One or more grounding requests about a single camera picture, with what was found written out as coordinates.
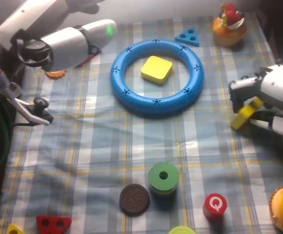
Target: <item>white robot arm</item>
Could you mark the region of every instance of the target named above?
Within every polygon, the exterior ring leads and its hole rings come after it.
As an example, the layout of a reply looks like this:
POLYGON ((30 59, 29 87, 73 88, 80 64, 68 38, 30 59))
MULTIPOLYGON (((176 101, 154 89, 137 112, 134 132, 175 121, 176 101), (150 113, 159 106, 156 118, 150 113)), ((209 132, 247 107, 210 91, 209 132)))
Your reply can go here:
MULTIPOLYGON (((237 113, 244 101, 259 97, 267 109, 276 107, 283 111, 283 62, 277 60, 277 65, 260 68, 256 77, 232 81, 229 85, 230 100, 233 112, 237 113)), ((283 135, 283 115, 273 111, 257 111, 251 116, 250 122, 283 135)))
POLYGON ((98 54, 116 34, 115 22, 110 19, 52 32, 69 13, 95 14, 101 1, 27 0, 0 26, 0 93, 29 121, 27 125, 48 125, 53 117, 44 110, 46 100, 35 98, 34 105, 29 105, 16 98, 20 87, 10 82, 15 70, 25 64, 59 71, 98 54))

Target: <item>table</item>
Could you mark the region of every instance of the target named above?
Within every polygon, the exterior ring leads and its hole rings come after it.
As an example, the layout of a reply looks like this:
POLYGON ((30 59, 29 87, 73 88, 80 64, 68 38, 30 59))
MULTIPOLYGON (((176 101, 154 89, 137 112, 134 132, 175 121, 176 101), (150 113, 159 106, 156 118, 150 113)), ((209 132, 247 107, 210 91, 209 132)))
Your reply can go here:
MULTIPOLYGON (((26 69, 24 101, 50 101, 55 117, 49 126, 16 127, 0 199, 0 234, 14 223, 26 234, 38 233, 37 215, 72 218, 71 234, 167 234, 178 225, 197 234, 275 233, 268 210, 271 193, 283 185, 283 137, 250 125, 236 132, 228 83, 253 76, 274 63, 254 14, 246 16, 248 33, 241 46, 214 44, 213 17, 167 19, 118 26, 117 38, 90 64, 68 70, 59 80, 38 68, 26 69), (174 39, 196 27, 199 47, 189 46, 205 71, 202 93, 184 113, 146 119, 128 113, 111 91, 110 68, 117 54, 143 39, 174 39), (174 203, 156 201, 139 217, 124 216, 119 195, 130 183, 148 188, 155 163, 169 161, 180 172, 174 203), (202 205, 220 193, 228 208, 222 232, 209 225, 202 205)), ((166 97, 185 86, 189 76, 175 60, 162 87, 144 81, 147 58, 126 71, 128 86, 148 97, 166 97)))

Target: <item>blue triangle block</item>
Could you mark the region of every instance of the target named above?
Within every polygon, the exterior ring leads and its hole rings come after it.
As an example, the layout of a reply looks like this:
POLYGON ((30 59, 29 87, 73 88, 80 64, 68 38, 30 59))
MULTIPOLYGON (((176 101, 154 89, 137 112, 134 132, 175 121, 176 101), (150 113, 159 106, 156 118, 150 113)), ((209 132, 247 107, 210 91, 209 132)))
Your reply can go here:
POLYGON ((189 28, 181 34, 175 36, 175 41, 194 46, 199 46, 200 44, 200 40, 195 27, 189 28))

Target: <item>star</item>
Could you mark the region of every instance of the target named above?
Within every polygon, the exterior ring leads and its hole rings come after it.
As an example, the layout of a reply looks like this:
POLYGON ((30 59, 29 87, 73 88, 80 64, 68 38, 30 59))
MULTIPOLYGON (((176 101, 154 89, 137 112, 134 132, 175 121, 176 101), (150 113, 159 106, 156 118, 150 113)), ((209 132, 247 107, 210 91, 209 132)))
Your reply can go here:
POLYGON ((112 72, 115 72, 115 73, 117 73, 117 71, 120 71, 120 69, 118 69, 117 66, 115 68, 112 68, 112 70, 113 70, 112 72))
POLYGON ((130 94, 130 90, 129 90, 129 89, 124 89, 124 91, 122 92, 122 94, 124 94, 124 95, 126 96, 127 94, 130 94))
POLYGON ((191 92, 190 88, 187 88, 187 89, 184 89, 183 93, 187 94, 189 96, 189 94, 192 93, 192 92, 191 92))
POLYGON ((153 40, 154 42, 155 42, 155 44, 157 43, 157 42, 159 42, 160 40, 158 40, 158 39, 154 39, 153 40))
POLYGON ((161 102, 161 100, 158 100, 158 99, 152 100, 152 101, 154 102, 154 104, 153 104, 154 106, 155 106, 155 105, 158 105, 158 106, 159 106, 159 105, 160 105, 160 102, 161 102))
POLYGON ((198 66, 197 64, 195 65, 195 67, 193 69, 195 69, 196 71, 200 70, 201 66, 198 66))

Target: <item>cupcake with strawberry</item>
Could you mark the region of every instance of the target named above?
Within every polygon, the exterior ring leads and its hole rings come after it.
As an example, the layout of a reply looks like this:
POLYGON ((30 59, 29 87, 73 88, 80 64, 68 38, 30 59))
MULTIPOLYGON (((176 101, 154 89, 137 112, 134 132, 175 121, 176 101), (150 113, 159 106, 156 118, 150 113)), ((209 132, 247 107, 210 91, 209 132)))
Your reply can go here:
POLYGON ((237 11, 233 3, 221 5, 221 12, 212 24, 215 41, 221 46, 233 46, 246 34, 244 13, 237 11))

